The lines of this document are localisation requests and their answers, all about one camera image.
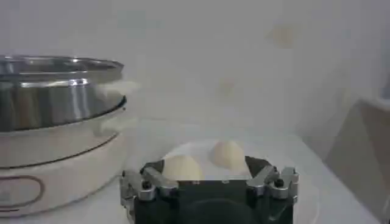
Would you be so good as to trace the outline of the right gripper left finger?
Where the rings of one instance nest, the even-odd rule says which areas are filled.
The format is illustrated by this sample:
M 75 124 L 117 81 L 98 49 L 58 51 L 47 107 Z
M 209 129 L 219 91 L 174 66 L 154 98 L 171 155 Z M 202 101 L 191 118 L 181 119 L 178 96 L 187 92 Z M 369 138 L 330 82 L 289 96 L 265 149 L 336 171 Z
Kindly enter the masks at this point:
M 145 164 L 139 171 L 123 170 L 120 177 L 120 202 L 133 207 L 134 201 L 154 201 L 157 197 L 176 199 L 179 182 L 162 175 L 163 160 Z

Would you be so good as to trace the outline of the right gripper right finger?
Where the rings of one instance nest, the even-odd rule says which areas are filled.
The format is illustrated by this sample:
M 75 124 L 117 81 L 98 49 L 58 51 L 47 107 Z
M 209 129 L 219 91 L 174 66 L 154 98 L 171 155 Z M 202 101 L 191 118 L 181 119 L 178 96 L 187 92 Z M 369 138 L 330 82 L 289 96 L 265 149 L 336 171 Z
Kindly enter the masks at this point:
M 299 174 L 295 167 L 284 167 L 281 171 L 265 159 L 245 156 L 245 162 L 252 176 L 246 186 L 257 197 L 267 195 L 274 200 L 292 200 L 297 203 Z

